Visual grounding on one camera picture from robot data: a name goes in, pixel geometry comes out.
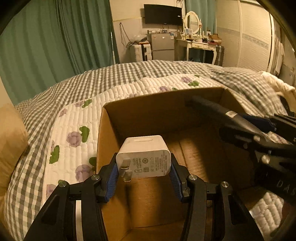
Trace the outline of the white power adapter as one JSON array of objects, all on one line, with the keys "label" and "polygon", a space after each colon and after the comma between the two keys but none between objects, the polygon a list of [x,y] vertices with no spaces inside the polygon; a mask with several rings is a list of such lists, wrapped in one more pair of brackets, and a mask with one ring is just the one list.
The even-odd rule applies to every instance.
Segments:
[{"label": "white power adapter", "polygon": [[160,135],[129,137],[116,154],[119,175],[132,179],[166,176],[171,170],[171,153]]}]

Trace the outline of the grey checkered blanket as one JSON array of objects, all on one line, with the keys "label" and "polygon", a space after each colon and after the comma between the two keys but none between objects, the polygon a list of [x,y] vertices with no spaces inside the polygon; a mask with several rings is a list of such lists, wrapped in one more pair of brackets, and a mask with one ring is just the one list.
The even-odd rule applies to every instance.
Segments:
[{"label": "grey checkered blanket", "polygon": [[22,114],[29,145],[13,172],[4,198],[4,219],[15,240],[24,239],[41,208],[48,141],[60,111],[69,104],[95,97],[112,87],[134,83],[144,77],[160,78],[174,74],[199,74],[222,80],[230,86],[237,84],[237,90],[246,94],[251,103],[259,99],[257,108],[261,116],[286,114],[280,98],[260,72],[244,68],[155,60],[116,64],[57,83],[16,106]]}]

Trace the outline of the cream puffer jacket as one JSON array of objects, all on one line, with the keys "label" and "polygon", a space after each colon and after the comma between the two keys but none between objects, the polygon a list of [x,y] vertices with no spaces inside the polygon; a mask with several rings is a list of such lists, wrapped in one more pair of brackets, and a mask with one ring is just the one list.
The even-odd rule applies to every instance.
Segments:
[{"label": "cream puffer jacket", "polygon": [[281,92],[286,100],[295,102],[295,87],[285,83],[269,72],[260,71],[260,75],[269,83],[275,92]]}]

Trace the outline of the floral quilted bedspread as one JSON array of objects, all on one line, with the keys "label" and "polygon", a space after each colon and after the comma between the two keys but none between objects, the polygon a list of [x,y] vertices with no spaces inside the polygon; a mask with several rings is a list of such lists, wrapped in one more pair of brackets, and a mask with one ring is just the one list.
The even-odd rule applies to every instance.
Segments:
[{"label": "floral quilted bedspread", "polygon": [[60,180],[74,184],[94,174],[101,110],[106,103],[141,95],[210,87],[227,88],[247,113],[262,115],[257,108],[259,99],[251,103],[246,94],[237,90],[237,84],[230,86],[222,80],[199,74],[144,77],[64,107],[57,115],[48,141],[42,203],[45,203]]}]

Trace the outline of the open cardboard box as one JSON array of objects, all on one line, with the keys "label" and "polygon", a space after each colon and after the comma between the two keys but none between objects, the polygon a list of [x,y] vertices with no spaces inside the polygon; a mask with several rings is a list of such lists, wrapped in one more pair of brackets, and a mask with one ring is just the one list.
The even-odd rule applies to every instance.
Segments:
[{"label": "open cardboard box", "polygon": [[[262,202],[281,213],[283,201],[256,187],[247,151],[221,140],[218,124],[187,107],[194,95],[238,114],[253,105],[224,88],[193,88],[127,98],[102,108],[97,148],[97,168],[108,164],[129,137],[160,135],[180,165],[209,183],[227,181],[247,209]],[[118,179],[114,196],[101,205],[109,240],[179,240],[187,205],[174,193],[169,176]]]}]

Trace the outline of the white louvered wardrobe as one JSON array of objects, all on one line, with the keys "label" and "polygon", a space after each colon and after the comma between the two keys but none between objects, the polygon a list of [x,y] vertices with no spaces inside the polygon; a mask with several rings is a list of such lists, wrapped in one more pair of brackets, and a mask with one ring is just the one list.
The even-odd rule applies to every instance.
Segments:
[{"label": "white louvered wardrobe", "polygon": [[216,30],[224,47],[223,66],[278,75],[283,48],[278,24],[258,1],[217,1]]}]

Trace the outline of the beige pillow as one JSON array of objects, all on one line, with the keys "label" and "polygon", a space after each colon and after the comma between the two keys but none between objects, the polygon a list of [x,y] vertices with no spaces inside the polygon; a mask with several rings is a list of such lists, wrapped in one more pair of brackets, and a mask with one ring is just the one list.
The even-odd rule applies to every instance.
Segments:
[{"label": "beige pillow", "polygon": [[1,107],[1,197],[8,189],[19,158],[28,146],[28,132],[19,111],[12,104]]}]

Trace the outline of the white dressing table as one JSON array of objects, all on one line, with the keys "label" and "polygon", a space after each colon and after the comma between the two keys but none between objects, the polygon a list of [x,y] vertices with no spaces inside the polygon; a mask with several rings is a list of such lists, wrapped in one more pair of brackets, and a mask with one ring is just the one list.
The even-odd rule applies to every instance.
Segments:
[{"label": "white dressing table", "polygon": [[196,42],[196,41],[189,41],[189,40],[182,40],[182,39],[176,39],[177,46],[181,48],[185,48],[185,60],[189,61],[189,52],[190,49],[198,49],[203,51],[212,51],[213,52],[213,59],[212,59],[212,65],[215,64],[217,55],[218,55],[218,49],[221,47],[221,45],[215,45],[213,43],[204,43],[204,42]]}]

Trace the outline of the silver mini fridge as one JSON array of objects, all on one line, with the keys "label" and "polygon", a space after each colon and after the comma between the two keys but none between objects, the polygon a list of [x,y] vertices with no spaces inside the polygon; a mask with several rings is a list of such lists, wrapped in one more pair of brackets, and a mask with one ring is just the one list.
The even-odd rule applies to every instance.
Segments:
[{"label": "silver mini fridge", "polygon": [[169,33],[149,34],[153,60],[174,61],[175,42],[174,36]]}]

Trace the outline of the oval vanity mirror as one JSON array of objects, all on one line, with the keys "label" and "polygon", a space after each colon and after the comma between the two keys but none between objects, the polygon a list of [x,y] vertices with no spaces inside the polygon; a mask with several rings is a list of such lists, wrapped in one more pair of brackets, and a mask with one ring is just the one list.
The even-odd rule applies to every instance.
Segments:
[{"label": "oval vanity mirror", "polygon": [[191,34],[197,34],[202,26],[201,20],[194,11],[186,13],[184,18],[185,31]]}]

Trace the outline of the white suitcase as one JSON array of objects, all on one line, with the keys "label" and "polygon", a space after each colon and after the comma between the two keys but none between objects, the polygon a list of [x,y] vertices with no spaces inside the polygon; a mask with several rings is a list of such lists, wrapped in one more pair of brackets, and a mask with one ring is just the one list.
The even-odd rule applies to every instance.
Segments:
[{"label": "white suitcase", "polygon": [[130,52],[130,58],[132,62],[152,60],[151,45],[149,43],[132,45],[129,48],[129,52]]}]

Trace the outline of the green window curtain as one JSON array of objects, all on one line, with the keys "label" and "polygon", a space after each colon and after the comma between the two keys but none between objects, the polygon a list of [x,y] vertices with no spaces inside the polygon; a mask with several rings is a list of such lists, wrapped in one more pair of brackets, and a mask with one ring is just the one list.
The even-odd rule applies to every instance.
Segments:
[{"label": "green window curtain", "polygon": [[202,21],[202,30],[216,32],[216,1],[186,0],[186,11],[194,11]]}]

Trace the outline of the black wall television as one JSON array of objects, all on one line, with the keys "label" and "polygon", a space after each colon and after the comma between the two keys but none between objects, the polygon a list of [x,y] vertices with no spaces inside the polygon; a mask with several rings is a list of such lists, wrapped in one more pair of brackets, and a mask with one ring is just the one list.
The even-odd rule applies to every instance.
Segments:
[{"label": "black wall television", "polygon": [[161,4],[144,4],[146,24],[181,26],[183,23],[182,8]]}]

